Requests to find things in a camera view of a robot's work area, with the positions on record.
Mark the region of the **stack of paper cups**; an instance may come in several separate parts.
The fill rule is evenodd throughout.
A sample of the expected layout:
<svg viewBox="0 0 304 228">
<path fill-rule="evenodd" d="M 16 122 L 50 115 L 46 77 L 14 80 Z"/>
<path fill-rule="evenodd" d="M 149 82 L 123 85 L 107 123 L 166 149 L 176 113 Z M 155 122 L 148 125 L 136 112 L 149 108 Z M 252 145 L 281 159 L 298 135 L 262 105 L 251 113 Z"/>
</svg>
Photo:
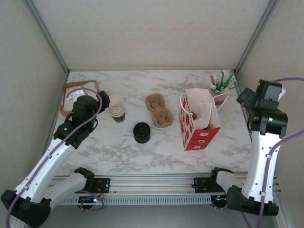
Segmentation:
<svg viewBox="0 0 304 228">
<path fill-rule="evenodd" d="M 113 94 L 109 96 L 109 112 L 116 123 L 122 123 L 125 120 L 124 99 L 120 94 Z"/>
</svg>

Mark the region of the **white paper napkin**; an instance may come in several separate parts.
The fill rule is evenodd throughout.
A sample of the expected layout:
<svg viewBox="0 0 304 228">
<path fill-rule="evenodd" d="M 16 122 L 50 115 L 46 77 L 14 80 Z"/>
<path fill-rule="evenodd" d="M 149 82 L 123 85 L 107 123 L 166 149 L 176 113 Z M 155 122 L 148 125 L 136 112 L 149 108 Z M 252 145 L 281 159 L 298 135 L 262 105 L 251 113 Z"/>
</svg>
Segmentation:
<svg viewBox="0 0 304 228">
<path fill-rule="evenodd" d="M 199 102 L 196 126 L 199 129 L 213 129 L 219 127 L 216 108 L 211 102 Z"/>
</svg>

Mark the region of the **stack of black lids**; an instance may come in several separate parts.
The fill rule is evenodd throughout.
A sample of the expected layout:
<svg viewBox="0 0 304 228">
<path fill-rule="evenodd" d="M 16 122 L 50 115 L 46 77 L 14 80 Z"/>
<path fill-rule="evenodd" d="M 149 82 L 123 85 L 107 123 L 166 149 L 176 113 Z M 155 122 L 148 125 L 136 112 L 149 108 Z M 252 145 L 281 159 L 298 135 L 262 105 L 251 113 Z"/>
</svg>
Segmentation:
<svg viewBox="0 0 304 228">
<path fill-rule="evenodd" d="M 147 143 L 151 138 L 151 129 L 147 123 L 137 123 L 133 128 L 133 136 L 138 143 Z"/>
</svg>

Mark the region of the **red white paper gift bag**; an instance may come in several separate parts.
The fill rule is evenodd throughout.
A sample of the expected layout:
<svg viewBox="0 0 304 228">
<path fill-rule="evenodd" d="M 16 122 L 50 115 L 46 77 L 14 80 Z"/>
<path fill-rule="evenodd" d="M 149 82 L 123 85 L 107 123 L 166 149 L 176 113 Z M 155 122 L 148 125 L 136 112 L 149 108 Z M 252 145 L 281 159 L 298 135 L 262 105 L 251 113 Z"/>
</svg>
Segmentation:
<svg viewBox="0 0 304 228">
<path fill-rule="evenodd" d="M 183 148 L 186 151 L 204 150 L 216 136 L 221 128 L 219 120 L 219 110 L 216 109 L 219 127 L 203 130 L 196 129 L 192 117 L 192 112 L 198 113 L 199 102 L 211 102 L 214 107 L 215 102 L 209 89 L 191 88 L 186 89 L 180 96 L 179 124 L 182 137 Z"/>
</svg>

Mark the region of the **brown cardboard napkin tray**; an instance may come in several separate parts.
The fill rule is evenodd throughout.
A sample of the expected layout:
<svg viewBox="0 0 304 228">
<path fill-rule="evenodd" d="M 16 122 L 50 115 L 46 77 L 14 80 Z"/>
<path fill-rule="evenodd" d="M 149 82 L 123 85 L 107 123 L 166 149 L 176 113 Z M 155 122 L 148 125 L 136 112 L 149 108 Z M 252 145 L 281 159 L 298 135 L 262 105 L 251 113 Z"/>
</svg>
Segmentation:
<svg viewBox="0 0 304 228">
<path fill-rule="evenodd" d="M 79 82 L 72 82 L 72 83 L 65 83 L 62 87 L 62 94 L 63 94 L 63 102 L 60 106 L 60 113 L 66 117 L 69 113 L 72 112 L 73 109 L 73 104 L 72 105 L 65 105 L 65 95 L 66 95 L 66 89 L 69 87 L 73 87 L 73 86 L 79 86 L 79 85 L 83 85 L 89 82 L 95 82 L 95 87 L 97 89 L 97 92 L 99 90 L 99 85 L 96 81 L 90 80 L 90 81 L 79 81 Z"/>
</svg>

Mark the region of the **pink stirrer holder cup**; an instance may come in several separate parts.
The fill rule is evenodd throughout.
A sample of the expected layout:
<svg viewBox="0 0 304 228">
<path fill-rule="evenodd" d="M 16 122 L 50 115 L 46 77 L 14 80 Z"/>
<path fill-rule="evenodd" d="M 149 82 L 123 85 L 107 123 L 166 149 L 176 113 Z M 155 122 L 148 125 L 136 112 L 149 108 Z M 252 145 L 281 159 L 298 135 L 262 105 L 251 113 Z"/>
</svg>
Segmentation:
<svg viewBox="0 0 304 228">
<path fill-rule="evenodd" d="M 226 102 L 228 96 L 230 95 L 229 91 L 223 91 L 220 94 L 216 94 L 212 91 L 211 88 L 209 88 L 209 92 L 213 97 L 217 110 L 219 110 L 222 107 L 222 105 Z"/>
</svg>

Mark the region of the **stack of cardboard cup carriers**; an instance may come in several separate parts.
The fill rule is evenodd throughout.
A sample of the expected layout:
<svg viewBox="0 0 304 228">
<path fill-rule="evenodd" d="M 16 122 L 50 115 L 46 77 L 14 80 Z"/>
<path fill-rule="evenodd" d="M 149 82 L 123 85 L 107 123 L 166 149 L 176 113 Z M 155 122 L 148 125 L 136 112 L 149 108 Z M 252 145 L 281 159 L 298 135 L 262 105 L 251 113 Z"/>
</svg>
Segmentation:
<svg viewBox="0 0 304 228">
<path fill-rule="evenodd" d="M 152 121 L 158 128 L 166 128 L 172 125 L 173 116 L 166 108 L 166 102 L 161 94 L 152 94 L 146 97 L 145 104 L 152 113 Z"/>
</svg>

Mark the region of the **controller circuit board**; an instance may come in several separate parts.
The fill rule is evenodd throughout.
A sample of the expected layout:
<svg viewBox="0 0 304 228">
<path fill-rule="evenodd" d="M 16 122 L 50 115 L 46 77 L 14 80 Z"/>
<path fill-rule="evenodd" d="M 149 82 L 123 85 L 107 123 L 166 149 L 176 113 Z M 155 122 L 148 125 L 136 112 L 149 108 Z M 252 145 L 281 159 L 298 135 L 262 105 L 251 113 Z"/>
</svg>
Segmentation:
<svg viewBox="0 0 304 228">
<path fill-rule="evenodd" d="M 211 205 L 214 209 L 228 209 L 227 208 L 227 195 L 214 195 L 211 196 Z"/>
<path fill-rule="evenodd" d="M 78 198 L 78 207 L 80 207 L 80 204 L 82 203 L 82 209 L 87 210 L 91 209 L 95 204 L 99 203 L 99 200 L 96 198 L 93 198 L 92 196 L 80 196 Z"/>
</svg>

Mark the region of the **aluminium right table rail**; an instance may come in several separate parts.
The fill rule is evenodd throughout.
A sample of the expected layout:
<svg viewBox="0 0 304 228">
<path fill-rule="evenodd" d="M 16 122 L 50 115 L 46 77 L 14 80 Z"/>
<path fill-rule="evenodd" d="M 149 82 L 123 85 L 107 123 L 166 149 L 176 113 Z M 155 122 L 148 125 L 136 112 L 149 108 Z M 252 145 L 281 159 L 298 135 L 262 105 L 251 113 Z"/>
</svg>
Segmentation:
<svg viewBox="0 0 304 228">
<path fill-rule="evenodd" d="M 235 90 L 237 92 L 237 96 L 239 97 L 242 94 L 242 92 L 243 92 L 243 83 L 238 78 L 236 72 L 234 72 L 234 73 L 235 73 L 236 82 L 237 82 L 237 85 L 238 85 L 238 87 Z M 240 103 L 240 105 L 241 105 L 242 111 L 244 113 L 248 113 L 248 110 L 241 103 Z"/>
</svg>

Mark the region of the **aluminium table rail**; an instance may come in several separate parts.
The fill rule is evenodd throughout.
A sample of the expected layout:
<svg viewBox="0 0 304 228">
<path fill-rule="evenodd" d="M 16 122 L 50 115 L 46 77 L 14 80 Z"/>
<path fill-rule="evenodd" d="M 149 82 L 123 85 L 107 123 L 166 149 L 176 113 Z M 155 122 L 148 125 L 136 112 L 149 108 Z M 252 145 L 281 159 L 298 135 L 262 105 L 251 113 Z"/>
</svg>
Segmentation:
<svg viewBox="0 0 304 228">
<path fill-rule="evenodd" d="M 205 71 L 221 71 L 221 70 L 232 70 L 232 68 L 219 68 L 219 69 L 204 69 L 204 68 L 181 68 L 181 67 L 128 67 L 128 68 L 71 68 L 70 72 L 97 72 L 97 71 L 167 71 L 167 70 L 205 70 Z"/>
<path fill-rule="evenodd" d="M 237 92 L 237 96 L 239 97 L 242 94 L 242 92 L 243 92 L 243 83 L 238 78 L 236 72 L 234 72 L 234 73 L 235 73 L 236 82 L 237 82 L 237 85 L 238 85 L 238 87 L 235 90 Z M 241 105 L 242 111 L 244 113 L 248 113 L 248 110 L 241 103 L 240 103 L 240 105 Z"/>
</svg>

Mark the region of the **aluminium right frame post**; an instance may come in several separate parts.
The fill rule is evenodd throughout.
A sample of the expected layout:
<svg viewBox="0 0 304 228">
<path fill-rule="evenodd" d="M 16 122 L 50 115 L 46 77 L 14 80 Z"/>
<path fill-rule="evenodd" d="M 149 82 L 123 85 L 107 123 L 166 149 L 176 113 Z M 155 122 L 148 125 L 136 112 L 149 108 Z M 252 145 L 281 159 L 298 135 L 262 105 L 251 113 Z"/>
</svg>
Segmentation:
<svg viewBox="0 0 304 228">
<path fill-rule="evenodd" d="M 276 7 L 278 6 L 280 0 L 269 0 L 259 22 L 257 23 L 236 67 L 234 68 L 234 73 L 237 76 L 243 66 L 245 65 L 246 61 L 248 60 L 253 48 L 257 44 L 260 36 L 262 35 L 267 23 L 269 22 L 272 14 L 274 13 Z"/>
</svg>

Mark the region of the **aluminium frame post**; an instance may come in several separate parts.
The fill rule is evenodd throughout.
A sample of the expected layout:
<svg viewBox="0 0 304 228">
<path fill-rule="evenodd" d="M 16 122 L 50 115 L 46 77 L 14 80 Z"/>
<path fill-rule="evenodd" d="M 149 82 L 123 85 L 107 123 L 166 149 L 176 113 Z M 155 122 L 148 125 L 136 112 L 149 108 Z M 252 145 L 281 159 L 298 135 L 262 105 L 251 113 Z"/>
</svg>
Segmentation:
<svg viewBox="0 0 304 228">
<path fill-rule="evenodd" d="M 237 76 L 243 66 L 245 65 L 246 61 L 248 60 L 253 48 L 257 44 L 260 36 L 262 35 L 267 23 L 269 22 L 272 14 L 274 13 L 276 7 L 278 6 L 280 0 L 269 0 L 259 22 L 257 23 L 236 67 L 234 68 L 234 73 Z"/>
<path fill-rule="evenodd" d="M 47 27 L 43 21 L 43 18 L 41 16 L 41 14 L 39 13 L 34 1 L 33 0 L 22 0 L 22 2 L 24 3 L 25 7 L 28 9 L 29 14 L 33 18 L 34 22 L 36 23 L 41 35 L 45 39 L 46 44 L 51 49 L 57 62 L 59 63 L 59 65 L 61 66 L 63 71 L 65 72 L 66 77 L 68 77 L 70 70 L 67 67 L 67 64 L 66 64 L 65 60 L 63 59 L 62 55 L 60 54 L 59 49 L 58 49 L 57 45 L 55 44 L 49 30 L 47 29 Z"/>
</svg>

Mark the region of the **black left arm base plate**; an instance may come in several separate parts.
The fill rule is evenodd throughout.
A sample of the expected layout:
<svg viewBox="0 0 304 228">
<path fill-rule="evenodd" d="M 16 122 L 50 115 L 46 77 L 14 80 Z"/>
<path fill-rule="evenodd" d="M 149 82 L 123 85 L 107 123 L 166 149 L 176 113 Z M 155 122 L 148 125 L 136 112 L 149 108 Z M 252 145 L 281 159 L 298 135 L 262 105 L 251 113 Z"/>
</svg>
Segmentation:
<svg viewBox="0 0 304 228">
<path fill-rule="evenodd" d="M 104 194 L 109 192 L 110 178 L 90 178 L 85 177 L 70 177 L 63 181 L 64 189 L 69 190 L 70 193 L 81 193 L 82 191 Z"/>
</svg>

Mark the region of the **aluminium left frame post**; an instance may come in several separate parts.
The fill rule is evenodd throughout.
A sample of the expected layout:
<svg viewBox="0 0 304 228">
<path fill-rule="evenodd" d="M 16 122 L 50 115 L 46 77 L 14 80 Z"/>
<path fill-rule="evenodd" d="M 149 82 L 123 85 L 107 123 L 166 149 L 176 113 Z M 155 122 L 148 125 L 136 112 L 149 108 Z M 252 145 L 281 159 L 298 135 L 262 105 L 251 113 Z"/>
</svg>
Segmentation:
<svg viewBox="0 0 304 228">
<path fill-rule="evenodd" d="M 22 0 L 22 2 L 24 3 L 25 7 L 28 9 L 29 14 L 33 18 L 34 22 L 36 23 L 41 35 L 45 39 L 46 44 L 51 49 L 57 62 L 59 63 L 59 65 L 61 66 L 63 71 L 65 72 L 66 77 L 68 77 L 70 70 L 67 67 L 67 64 L 66 64 L 65 60 L 63 59 L 62 55 L 60 54 L 59 49 L 58 49 L 57 45 L 55 44 L 49 30 L 47 29 L 47 27 L 43 21 L 43 18 L 41 16 L 41 14 L 39 13 L 34 1 L 33 0 Z"/>
</svg>

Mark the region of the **aluminium mounting rail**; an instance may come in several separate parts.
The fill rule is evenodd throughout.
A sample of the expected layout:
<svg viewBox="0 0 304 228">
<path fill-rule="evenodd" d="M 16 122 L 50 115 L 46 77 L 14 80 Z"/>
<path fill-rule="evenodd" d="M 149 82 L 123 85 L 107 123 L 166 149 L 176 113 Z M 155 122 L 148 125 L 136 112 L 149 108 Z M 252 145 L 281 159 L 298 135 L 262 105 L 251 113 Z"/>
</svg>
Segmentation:
<svg viewBox="0 0 304 228">
<path fill-rule="evenodd" d="M 209 177 L 209 173 L 96 175 L 110 178 L 108 195 L 192 195 L 194 178 Z"/>
</svg>

